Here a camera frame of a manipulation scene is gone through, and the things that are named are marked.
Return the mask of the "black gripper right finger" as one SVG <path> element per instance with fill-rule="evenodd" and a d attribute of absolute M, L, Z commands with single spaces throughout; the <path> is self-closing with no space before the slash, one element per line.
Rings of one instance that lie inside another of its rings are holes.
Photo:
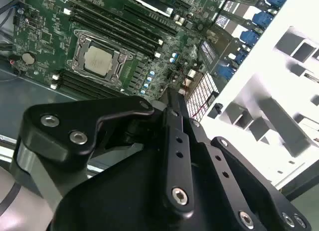
<path fill-rule="evenodd" d="M 228 140 L 209 140 L 199 122 L 189 117 L 183 95 L 175 107 L 190 138 L 191 155 L 208 185 L 201 197 L 208 203 L 218 231 L 310 231 L 304 215 L 268 181 Z"/>

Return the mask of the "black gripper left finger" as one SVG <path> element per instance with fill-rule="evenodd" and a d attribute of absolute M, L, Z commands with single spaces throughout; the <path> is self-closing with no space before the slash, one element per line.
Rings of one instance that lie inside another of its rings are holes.
<path fill-rule="evenodd" d="M 163 154 L 164 206 L 194 211 L 189 136 L 174 90 L 154 108 L 138 96 L 35 105 L 22 118 L 14 159 L 56 212 L 75 187 L 145 150 Z"/>

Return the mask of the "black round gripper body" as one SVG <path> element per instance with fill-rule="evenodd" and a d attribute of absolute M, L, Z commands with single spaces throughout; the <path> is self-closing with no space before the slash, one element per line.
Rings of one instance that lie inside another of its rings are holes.
<path fill-rule="evenodd" d="M 140 151 L 71 190 L 60 202 L 53 231 L 236 231 L 238 223 L 217 179 L 191 149 L 194 213 L 164 206 L 163 154 Z"/>

